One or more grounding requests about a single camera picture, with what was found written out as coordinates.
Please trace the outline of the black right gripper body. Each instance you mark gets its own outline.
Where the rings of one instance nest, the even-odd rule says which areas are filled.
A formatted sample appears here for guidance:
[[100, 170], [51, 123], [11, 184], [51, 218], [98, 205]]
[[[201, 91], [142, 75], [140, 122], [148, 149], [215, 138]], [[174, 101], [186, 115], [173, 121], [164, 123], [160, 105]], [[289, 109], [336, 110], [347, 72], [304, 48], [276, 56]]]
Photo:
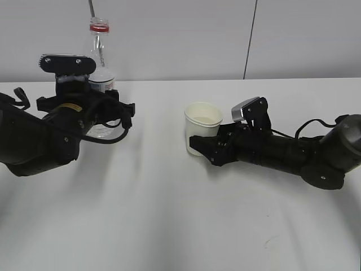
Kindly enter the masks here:
[[219, 127], [214, 153], [214, 165], [225, 165], [236, 161], [254, 163], [254, 151], [247, 147], [250, 135], [248, 124], [232, 123]]

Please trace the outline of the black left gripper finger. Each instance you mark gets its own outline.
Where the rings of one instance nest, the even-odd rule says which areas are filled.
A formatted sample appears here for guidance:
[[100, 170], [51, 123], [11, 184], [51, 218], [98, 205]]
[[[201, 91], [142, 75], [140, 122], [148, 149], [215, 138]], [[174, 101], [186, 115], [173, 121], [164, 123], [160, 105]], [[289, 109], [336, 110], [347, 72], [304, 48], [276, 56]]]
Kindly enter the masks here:
[[135, 104], [126, 104], [120, 101], [119, 91], [114, 89], [117, 100], [120, 104], [120, 123], [124, 129], [130, 129], [133, 126], [132, 118], [135, 115]]

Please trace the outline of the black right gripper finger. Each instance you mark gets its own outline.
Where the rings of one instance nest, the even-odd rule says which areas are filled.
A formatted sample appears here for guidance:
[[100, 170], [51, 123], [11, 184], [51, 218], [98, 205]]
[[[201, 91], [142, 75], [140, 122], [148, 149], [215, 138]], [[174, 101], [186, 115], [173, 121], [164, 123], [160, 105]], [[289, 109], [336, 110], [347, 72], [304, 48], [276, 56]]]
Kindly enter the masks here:
[[223, 165], [222, 144], [217, 136], [201, 137], [193, 135], [190, 137], [190, 147], [206, 157], [213, 165]]

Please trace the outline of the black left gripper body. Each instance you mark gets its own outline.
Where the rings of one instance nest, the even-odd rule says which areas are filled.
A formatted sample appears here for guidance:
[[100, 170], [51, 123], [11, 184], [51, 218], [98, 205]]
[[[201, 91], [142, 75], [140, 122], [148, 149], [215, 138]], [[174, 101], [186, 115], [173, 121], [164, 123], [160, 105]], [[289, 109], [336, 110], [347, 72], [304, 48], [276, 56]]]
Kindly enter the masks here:
[[104, 93], [91, 88], [88, 80], [56, 80], [55, 95], [36, 100], [43, 121], [64, 130], [118, 127], [118, 100], [114, 89]]

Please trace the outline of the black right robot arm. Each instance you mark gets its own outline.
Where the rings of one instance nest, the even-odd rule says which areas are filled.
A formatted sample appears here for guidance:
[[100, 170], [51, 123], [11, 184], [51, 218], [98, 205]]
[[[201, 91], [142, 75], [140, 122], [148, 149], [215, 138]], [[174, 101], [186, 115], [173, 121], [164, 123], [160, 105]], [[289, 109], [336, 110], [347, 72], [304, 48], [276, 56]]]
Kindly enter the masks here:
[[340, 116], [326, 135], [312, 138], [226, 124], [215, 136], [191, 136], [190, 147], [218, 167], [243, 161], [300, 176], [323, 190], [339, 190], [345, 175], [360, 166], [360, 115]]

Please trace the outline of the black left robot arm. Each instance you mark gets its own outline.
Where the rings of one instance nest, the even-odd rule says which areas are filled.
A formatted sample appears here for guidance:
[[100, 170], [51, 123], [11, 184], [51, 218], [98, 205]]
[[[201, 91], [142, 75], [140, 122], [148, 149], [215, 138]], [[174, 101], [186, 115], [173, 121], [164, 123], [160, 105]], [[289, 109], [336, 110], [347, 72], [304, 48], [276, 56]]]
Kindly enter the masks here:
[[22, 88], [1, 94], [1, 163], [18, 177], [33, 176], [78, 159], [81, 141], [111, 145], [132, 126], [135, 104], [117, 90], [92, 90], [87, 79], [56, 82], [53, 97], [36, 100], [43, 118], [28, 113]]

